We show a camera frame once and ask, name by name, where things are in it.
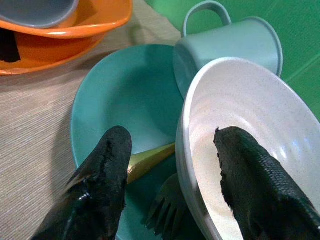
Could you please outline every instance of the gray bowl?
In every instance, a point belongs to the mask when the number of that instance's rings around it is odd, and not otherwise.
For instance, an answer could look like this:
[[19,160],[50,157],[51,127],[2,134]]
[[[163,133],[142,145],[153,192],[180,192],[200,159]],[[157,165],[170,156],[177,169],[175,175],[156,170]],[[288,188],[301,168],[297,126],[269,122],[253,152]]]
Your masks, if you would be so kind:
[[31,28],[53,27],[77,8],[79,0],[0,0],[0,19]]

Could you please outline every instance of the table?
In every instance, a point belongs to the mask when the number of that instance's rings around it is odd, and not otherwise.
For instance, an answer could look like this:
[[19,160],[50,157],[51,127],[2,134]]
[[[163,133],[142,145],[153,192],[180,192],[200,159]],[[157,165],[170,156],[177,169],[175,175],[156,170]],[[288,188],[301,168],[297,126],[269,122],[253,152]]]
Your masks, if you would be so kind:
[[39,72],[0,76],[0,238],[31,237],[75,165],[70,115],[84,77],[108,54],[141,44],[174,45],[180,33],[143,0],[128,24],[91,52]]

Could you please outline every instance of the black object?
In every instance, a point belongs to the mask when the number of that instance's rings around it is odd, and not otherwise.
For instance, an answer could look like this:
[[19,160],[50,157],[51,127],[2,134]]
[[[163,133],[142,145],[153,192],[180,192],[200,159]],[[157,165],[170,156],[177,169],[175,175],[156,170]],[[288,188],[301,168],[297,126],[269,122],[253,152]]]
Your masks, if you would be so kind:
[[0,61],[14,63],[20,60],[15,32],[0,28]]
[[109,129],[31,240],[114,240],[125,207],[131,150],[125,128]]
[[228,127],[217,129],[213,142],[222,170],[222,194],[245,240],[320,239],[320,216],[314,206],[253,136]]

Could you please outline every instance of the orange plate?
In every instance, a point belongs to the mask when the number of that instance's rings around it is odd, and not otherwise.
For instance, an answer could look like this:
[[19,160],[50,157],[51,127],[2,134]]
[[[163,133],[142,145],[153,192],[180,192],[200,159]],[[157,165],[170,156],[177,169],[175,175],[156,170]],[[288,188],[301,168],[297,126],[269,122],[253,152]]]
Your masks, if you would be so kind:
[[15,33],[20,61],[0,61],[0,75],[17,75],[49,69],[84,55],[98,45],[105,33],[79,39],[52,39]]
[[132,0],[80,0],[74,13],[58,26],[38,29],[0,20],[0,28],[54,39],[85,38],[126,24],[132,8]]

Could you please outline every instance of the mug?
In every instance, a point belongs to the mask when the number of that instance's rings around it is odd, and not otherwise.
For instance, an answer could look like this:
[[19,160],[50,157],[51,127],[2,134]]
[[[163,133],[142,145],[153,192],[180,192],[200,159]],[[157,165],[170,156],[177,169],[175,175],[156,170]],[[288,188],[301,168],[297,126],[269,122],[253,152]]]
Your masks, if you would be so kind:
[[[217,13],[223,26],[188,35],[189,17],[204,9]],[[203,1],[191,8],[185,16],[181,37],[174,46],[173,67],[183,98],[198,71],[212,60],[222,57],[246,59],[281,75],[283,52],[279,37],[273,27],[259,17],[247,17],[232,23],[222,4]]]

